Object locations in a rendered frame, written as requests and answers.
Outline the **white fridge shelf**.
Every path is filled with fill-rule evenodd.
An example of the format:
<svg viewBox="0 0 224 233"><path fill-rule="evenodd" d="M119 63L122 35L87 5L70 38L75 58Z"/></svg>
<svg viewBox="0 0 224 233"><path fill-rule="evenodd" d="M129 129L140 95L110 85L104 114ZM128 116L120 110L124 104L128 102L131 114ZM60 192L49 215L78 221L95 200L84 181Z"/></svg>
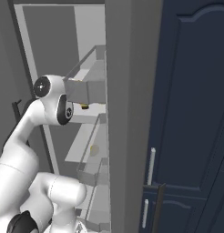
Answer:
<svg viewBox="0 0 224 233"><path fill-rule="evenodd" d="M71 123L91 124L97 120L100 114L106 113L105 104L91 104L88 109L83 109L79 104L74 104L74 114L70 120Z"/></svg>
<svg viewBox="0 0 224 233"><path fill-rule="evenodd" d="M92 145L99 146L99 153L93 157L90 155ZM107 157L107 126L105 124L83 124L65 161L97 163L102 157Z"/></svg>

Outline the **grey fridge door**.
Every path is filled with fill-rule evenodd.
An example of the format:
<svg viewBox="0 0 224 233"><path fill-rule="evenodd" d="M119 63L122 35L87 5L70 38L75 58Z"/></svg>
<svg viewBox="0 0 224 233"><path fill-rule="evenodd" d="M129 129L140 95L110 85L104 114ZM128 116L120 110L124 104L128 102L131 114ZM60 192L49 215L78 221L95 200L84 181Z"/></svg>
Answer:
<svg viewBox="0 0 224 233"><path fill-rule="evenodd" d="M163 0L106 0L111 233L138 233Z"/></svg>

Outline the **clear fridge door bin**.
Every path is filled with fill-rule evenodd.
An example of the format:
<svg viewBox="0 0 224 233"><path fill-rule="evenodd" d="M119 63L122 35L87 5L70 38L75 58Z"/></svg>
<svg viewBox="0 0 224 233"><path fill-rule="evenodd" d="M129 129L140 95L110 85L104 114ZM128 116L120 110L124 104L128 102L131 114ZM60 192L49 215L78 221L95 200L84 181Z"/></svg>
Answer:
<svg viewBox="0 0 224 233"><path fill-rule="evenodd" d="M97 117L95 124L105 124L107 126L107 115L100 114ZM107 177L107 164L108 164L108 152L107 157L102 157L97 163L83 163L79 162L77 166L77 178L81 183L95 187L100 183L100 179Z"/></svg>
<svg viewBox="0 0 224 233"><path fill-rule="evenodd" d="M86 226L96 232L110 230L110 199L108 186L94 188L92 199L86 213Z"/></svg>
<svg viewBox="0 0 224 233"><path fill-rule="evenodd" d="M77 80L80 67L93 52L96 52L96 61L83 76ZM96 45L73 67L64 78L66 97L69 102L78 104L105 104L106 98L106 46Z"/></svg>

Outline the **pale yellow round item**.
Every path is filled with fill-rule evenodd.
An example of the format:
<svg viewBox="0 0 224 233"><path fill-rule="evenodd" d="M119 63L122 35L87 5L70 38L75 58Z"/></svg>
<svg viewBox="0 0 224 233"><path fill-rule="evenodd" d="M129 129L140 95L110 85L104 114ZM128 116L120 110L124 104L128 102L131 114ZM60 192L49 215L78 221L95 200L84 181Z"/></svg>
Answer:
<svg viewBox="0 0 224 233"><path fill-rule="evenodd" d="M96 156L98 153L99 153L99 146L98 145L92 145L90 147L90 155L93 157L93 156Z"/></svg>

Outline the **tall navy cupboard door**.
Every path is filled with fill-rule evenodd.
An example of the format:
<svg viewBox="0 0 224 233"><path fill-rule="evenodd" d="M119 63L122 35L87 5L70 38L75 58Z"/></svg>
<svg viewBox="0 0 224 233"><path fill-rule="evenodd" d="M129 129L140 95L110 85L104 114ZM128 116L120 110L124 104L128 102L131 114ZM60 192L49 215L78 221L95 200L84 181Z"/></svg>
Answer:
<svg viewBox="0 0 224 233"><path fill-rule="evenodd" d="M224 0L164 0L149 144L153 182L205 198L224 127Z"/></svg>

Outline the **low navy cupboard door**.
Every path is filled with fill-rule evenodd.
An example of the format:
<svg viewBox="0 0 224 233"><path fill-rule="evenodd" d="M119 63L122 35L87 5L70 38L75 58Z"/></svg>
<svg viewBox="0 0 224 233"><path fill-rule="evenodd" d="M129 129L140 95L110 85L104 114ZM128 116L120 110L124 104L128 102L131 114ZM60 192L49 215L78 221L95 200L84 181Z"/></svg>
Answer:
<svg viewBox="0 0 224 233"><path fill-rule="evenodd" d="M151 233L158 191L143 189L141 211L148 200L146 226L143 227L143 214L140 215L138 233ZM193 198L165 194L158 222L158 233L195 233L200 215L205 206L205 198Z"/></svg>

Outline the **plain navy cupboard door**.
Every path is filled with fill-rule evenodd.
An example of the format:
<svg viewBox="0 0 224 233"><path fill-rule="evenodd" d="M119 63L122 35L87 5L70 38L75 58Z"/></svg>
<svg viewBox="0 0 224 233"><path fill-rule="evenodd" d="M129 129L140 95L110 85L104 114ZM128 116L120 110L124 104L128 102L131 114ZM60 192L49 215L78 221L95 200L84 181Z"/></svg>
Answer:
<svg viewBox="0 0 224 233"><path fill-rule="evenodd" d="M222 159L195 233L224 233L224 127L218 152Z"/></svg>

